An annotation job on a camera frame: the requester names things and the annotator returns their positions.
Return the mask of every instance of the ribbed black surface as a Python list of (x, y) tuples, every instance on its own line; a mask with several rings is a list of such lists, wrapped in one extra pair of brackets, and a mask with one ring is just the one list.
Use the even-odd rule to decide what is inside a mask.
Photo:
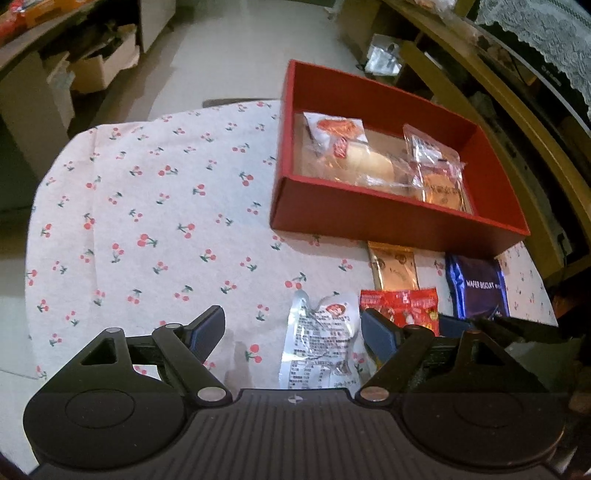
[(542, 466), (486, 475), (436, 462), (408, 441), (389, 413), (359, 407), (336, 390), (245, 390), (229, 407), (200, 411), (177, 443), (145, 463), (103, 473), (44, 465), (33, 478), (556, 479)]

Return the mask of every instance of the silver screw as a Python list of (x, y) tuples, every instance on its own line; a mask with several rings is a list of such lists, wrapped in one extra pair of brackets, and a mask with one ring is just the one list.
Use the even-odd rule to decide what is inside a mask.
[(367, 401), (374, 402), (387, 400), (390, 393), (382, 387), (366, 387), (359, 393), (359, 395)]
[(205, 387), (197, 392), (203, 401), (220, 401), (226, 396), (226, 391), (220, 387)]

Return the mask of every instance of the white snack package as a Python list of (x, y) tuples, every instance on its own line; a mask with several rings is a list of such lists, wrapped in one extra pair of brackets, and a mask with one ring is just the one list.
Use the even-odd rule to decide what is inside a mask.
[(367, 142), (363, 122), (358, 118), (330, 116), (322, 113), (304, 112), (312, 139), (325, 152), (330, 144), (330, 136), (345, 137), (348, 140)]
[(351, 396), (375, 372), (360, 329), (359, 298), (343, 293), (323, 298), (312, 309), (298, 290), (291, 305), (279, 370), (288, 390), (348, 388)]

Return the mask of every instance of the cherry print tablecloth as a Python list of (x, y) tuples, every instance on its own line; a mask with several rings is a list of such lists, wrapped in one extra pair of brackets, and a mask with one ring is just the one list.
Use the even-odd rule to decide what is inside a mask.
[[(295, 290), (318, 301), (373, 287), (366, 243), (269, 228), (279, 111), (272, 101), (182, 112), (68, 144), (38, 188), (28, 239), (40, 378), (107, 327), (146, 335), (219, 304), (226, 333), (207, 367), (234, 392), (277, 388)], [(511, 313), (555, 324), (523, 244), (499, 260)], [(415, 261), (420, 286), (436, 286), (452, 314), (443, 254)]]

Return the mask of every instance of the red snack package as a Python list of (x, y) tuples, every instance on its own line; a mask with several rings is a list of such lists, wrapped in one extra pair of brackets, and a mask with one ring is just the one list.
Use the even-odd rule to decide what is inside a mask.
[(362, 290), (359, 305), (362, 309), (376, 309), (398, 327), (422, 325), (439, 336), (437, 290)]

